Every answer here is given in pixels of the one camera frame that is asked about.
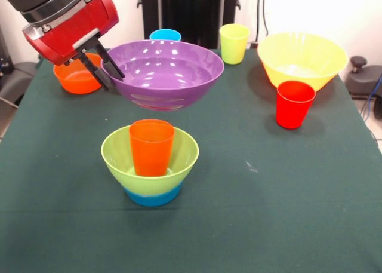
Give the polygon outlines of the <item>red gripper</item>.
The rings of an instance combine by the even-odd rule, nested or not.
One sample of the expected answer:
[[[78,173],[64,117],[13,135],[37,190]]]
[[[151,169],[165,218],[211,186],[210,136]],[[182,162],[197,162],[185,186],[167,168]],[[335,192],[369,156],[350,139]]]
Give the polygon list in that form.
[[[123,81],[125,75],[98,40],[119,21],[112,0],[48,0],[22,15],[29,22],[25,38],[50,62],[62,65],[78,58],[105,90],[112,90],[113,81],[86,55],[95,49],[106,72]]]

